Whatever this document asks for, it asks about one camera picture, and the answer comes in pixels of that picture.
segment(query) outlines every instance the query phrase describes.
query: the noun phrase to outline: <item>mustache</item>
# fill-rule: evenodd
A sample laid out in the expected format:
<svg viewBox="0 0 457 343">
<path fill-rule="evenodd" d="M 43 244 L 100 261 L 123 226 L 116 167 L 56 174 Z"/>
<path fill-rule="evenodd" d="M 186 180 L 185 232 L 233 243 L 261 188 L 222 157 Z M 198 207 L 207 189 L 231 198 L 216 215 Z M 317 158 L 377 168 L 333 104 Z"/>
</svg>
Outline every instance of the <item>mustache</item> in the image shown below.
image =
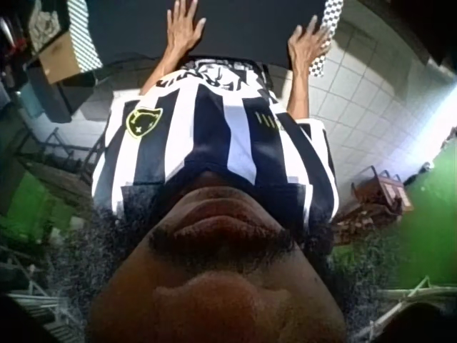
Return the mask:
<svg viewBox="0 0 457 343">
<path fill-rule="evenodd" d="M 193 272 L 211 269 L 251 272 L 289 254 L 294 247 L 290 231 L 265 232 L 260 227 L 249 232 L 233 227 L 173 232 L 159 227 L 149 235 L 149 248 L 156 256 Z"/>
</svg>

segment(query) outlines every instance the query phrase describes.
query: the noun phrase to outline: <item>fingers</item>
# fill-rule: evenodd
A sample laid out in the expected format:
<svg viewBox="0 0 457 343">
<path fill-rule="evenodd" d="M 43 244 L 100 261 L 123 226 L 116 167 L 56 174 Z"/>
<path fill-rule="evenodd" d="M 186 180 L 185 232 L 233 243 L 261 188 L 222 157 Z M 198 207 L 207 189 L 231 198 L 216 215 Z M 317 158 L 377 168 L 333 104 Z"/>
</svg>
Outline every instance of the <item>fingers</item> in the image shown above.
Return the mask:
<svg viewBox="0 0 457 343">
<path fill-rule="evenodd" d="M 184 18 L 186 16 L 186 0 L 179 0 L 179 18 Z"/>
<path fill-rule="evenodd" d="M 199 0 L 192 0 L 191 6 L 189 7 L 189 12 L 187 13 L 187 17 L 189 19 L 193 19 L 195 17 L 195 12 L 197 11 L 197 4 Z"/>
<path fill-rule="evenodd" d="M 301 33 L 303 32 L 303 27 L 301 25 L 298 25 L 295 30 L 293 31 L 292 33 L 292 36 L 291 38 L 289 38 L 289 43 L 295 43 L 298 41 L 298 39 L 300 38 L 301 36 Z"/>
<path fill-rule="evenodd" d="M 206 18 L 202 18 L 199 20 L 197 25 L 195 26 L 195 31 L 194 31 L 194 40 L 198 41 L 201 37 L 201 33 L 203 32 L 203 29 L 205 27 L 206 23 Z"/>
<path fill-rule="evenodd" d="M 313 16 L 313 18 L 311 18 L 311 21 L 308 24 L 308 27 L 306 28 L 305 35 L 311 36 L 314 33 L 314 30 L 316 29 L 316 23 L 317 16 Z"/>
<path fill-rule="evenodd" d="M 174 8 L 173 8 L 173 21 L 177 21 L 179 18 L 179 0 L 176 0 L 174 2 Z"/>
<path fill-rule="evenodd" d="M 328 39 L 328 36 L 330 35 L 330 28 L 328 26 L 322 25 L 316 35 L 318 41 L 323 43 Z"/>
<path fill-rule="evenodd" d="M 171 10 L 167 10 L 166 11 L 166 28 L 169 30 L 170 29 L 170 26 L 171 26 Z"/>
<path fill-rule="evenodd" d="M 321 47 L 321 49 L 319 50 L 319 56 L 318 57 L 327 54 L 330 51 L 330 49 L 331 49 L 331 45 L 330 44 L 327 45 L 327 46 Z"/>
</svg>

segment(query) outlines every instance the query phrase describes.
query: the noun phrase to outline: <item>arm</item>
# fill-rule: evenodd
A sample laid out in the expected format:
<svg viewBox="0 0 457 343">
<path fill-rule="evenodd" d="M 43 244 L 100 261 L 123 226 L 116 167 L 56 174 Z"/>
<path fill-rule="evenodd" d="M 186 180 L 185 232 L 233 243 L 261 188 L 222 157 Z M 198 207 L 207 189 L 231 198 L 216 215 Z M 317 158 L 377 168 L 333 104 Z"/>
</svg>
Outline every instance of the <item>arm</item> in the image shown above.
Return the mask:
<svg viewBox="0 0 457 343">
<path fill-rule="evenodd" d="M 329 28 L 321 26 L 314 33 L 317 17 L 313 16 L 305 34 L 298 25 L 288 40 L 288 52 L 292 62 L 292 90 L 287 112 L 294 120 L 309 118 L 308 75 L 314 59 L 326 54 L 330 46 L 323 46 L 328 39 Z"/>
<path fill-rule="evenodd" d="M 201 19 L 194 29 L 194 17 L 198 0 L 193 0 L 186 14 L 186 0 L 176 0 L 173 16 L 171 10 L 166 12 L 167 46 L 152 75 L 141 88 L 140 95 L 146 94 L 156 82 L 176 70 L 179 61 L 191 50 L 201 38 L 206 19 Z"/>
</svg>

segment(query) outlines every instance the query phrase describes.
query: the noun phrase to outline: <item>cardboard box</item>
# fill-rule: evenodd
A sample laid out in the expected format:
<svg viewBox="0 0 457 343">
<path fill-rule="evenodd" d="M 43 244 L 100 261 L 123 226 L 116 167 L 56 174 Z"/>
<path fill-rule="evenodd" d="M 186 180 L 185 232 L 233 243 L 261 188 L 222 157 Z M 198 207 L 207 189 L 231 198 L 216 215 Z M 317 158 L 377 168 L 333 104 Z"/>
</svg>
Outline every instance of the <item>cardboard box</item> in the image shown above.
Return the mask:
<svg viewBox="0 0 457 343">
<path fill-rule="evenodd" d="M 69 32 L 44 49 L 39 54 L 39 60 L 50 84 L 81 73 Z"/>
</svg>

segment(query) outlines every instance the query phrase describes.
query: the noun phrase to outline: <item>striped shirt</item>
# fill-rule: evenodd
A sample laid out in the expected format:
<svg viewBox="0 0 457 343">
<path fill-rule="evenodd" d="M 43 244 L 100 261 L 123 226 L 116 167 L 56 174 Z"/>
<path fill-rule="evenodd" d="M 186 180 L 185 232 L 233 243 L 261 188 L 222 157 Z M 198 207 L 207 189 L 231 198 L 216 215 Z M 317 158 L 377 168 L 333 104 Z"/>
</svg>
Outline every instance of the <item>striped shirt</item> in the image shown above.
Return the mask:
<svg viewBox="0 0 457 343">
<path fill-rule="evenodd" d="M 93 175 L 96 207 L 122 216 L 142 193 L 150 208 L 204 171 L 231 179 L 283 226 L 327 222 L 338 209 L 322 122 L 295 122 L 253 71 L 179 70 L 144 96 L 114 99 Z"/>
</svg>

